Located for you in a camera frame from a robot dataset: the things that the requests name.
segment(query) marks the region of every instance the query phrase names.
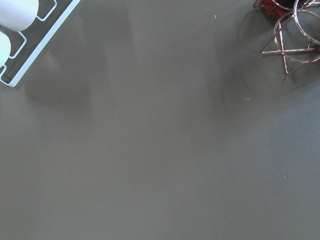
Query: geometric wire holder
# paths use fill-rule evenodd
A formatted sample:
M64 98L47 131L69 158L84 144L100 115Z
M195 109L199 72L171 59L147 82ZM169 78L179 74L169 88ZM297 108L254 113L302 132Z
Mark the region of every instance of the geometric wire holder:
M53 6L52 8L46 13L44 17L36 16L37 20L39 22L45 22L47 21L50 16L55 12L55 9L58 9L58 3L57 0L52 0ZM47 22L46 23L46 32L43 34L43 36L40 38L37 42L30 42L29 49L30 51L23 52L23 48L27 45L27 37L22 32L17 32L21 38L23 39L23 43L20 45L18 50L13 54L12 56L9 56L9 59L13 62L10 64L11 66L16 66L16 62L21 62L21 64L18 64L17 71L15 71L9 78L9 80L3 80L3 76L8 71L7 65L0 66L0 82L3 84L10 86L14 88L20 79L23 77L23 75L26 73L26 71L29 69L31 64L35 61L37 56L40 54L40 52L44 49L44 47L47 45L49 40L53 37L53 35L57 32L59 27L63 24L63 22L66 20L66 18L70 15L70 13L75 9L75 7L78 5L80 0L59 0L60 4L63 6L58 9L59 14L56 14L56 18L53 22Z
M257 2L258 2L258 0L256 0L253 4L254 8L260 7L259 5L257 5ZM299 4L299 0L295 0L294 6L292 9L286 8L289 11L287 13L285 13L284 15L282 15L277 20L277 22L275 23L274 29L273 29L273 36L270 38L270 40L265 44L265 46L261 50L261 53L263 55L274 55L274 54L282 55L283 68L284 68L284 72L286 75L294 74L297 71L305 68L307 65L320 60L320 54L316 55L315 57L313 57L312 59L309 59L309 60L301 60L301 59L297 59L295 57L290 56L290 54L297 54L297 53L311 53L311 52L320 53L320 40L319 40L320 33L318 35L316 35L315 37L312 37L309 34L307 34L305 32L305 30L302 28L302 26L300 24L299 17L298 17L298 13L308 14L308 15L315 17L320 22L319 15L317 15L316 13L311 12L309 10L306 10L306 8L308 8L308 7L311 7L311 6L315 7L315 6L320 5L320 2L316 1L316 0L309 0L301 8L298 8L298 4ZM288 24L292 20L294 20L295 25L297 26L299 32L305 38L307 38L309 40L309 44L308 44L307 48L285 49L283 30L285 30L287 28ZM274 42L277 50L266 51L265 49L271 44L272 41ZM289 61L295 62L295 63L300 63L301 66L292 70L292 71L289 71L289 68L288 68Z

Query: white cup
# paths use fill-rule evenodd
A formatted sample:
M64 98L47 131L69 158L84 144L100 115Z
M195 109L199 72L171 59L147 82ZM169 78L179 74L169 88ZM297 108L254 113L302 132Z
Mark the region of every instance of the white cup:
M20 32L34 22L39 0L0 0L0 25Z
M7 35L0 31L0 67L2 67L9 58L11 52L11 42Z

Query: white wire rack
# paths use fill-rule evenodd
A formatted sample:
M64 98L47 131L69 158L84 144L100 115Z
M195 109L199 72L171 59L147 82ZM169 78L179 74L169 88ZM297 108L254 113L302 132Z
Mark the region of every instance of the white wire rack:
M12 88L18 84L49 40L80 2L80 0L51 1L52 6L44 14L44 17L37 15L34 23L22 31L27 32L31 36L30 41L27 34L21 31L17 32L23 42L17 47L15 53L9 56L7 62L3 66L0 66L0 82L3 84Z

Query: mug holder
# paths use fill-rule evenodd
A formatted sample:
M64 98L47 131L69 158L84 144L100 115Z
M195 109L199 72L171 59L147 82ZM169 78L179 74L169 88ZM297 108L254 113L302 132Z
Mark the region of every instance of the mug holder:
M13 55L9 56L5 65L0 66L0 82L3 84L12 88L18 84L49 40L80 2L80 0L46 0L46 6L49 1L53 2L49 10L39 8L39 12L42 11L41 14L44 17L40 17L38 12L36 20L22 32L13 32L0 27L0 30L9 36L11 44L17 49Z
M259 0L255 0L253 3L254 8L260 8L260 5L258 4ZM284 44L284 35L283 31L288 27L288 24L294 20L294 22L299 26L299 18L298 18L298 13L306 13L309 15L313 15L320 21L320 16L317 15L314 12L311 12L309 10L306 10L306 8L310 7L318 7L320 6L320 1L310 1L310 4L308 6L303 7L302 9L298 9L297 7L298 3L296 1L295 3L295 8L292 11L288 11L288 13L284 14L282 17L278 19L276 22L274 29L273 29L273 36L269 39L269 41L264 45L264 47L261 50L262 55L282 55L282 61L283 61L283 69L286 75L292 75L299 70L305 68L307 65L317 62L320 60L320 44L319 40L314 39L314 38L308 38L309 39L309 44L306 48L292 48L292 49L285 49L285 44ZM302 28L299 28L299 31L306 36L307 33L302 32L304 31ZM276 50L266 50L267 47L274 42L276 46ZM318 52L315 57L309 59L309 60L301 60L297 59L294 57L291 57L291 54L299 54L299 53L314 53ZM300 66L297 67L294 70L289 70L289 65L291 62L296 62L300 63Z

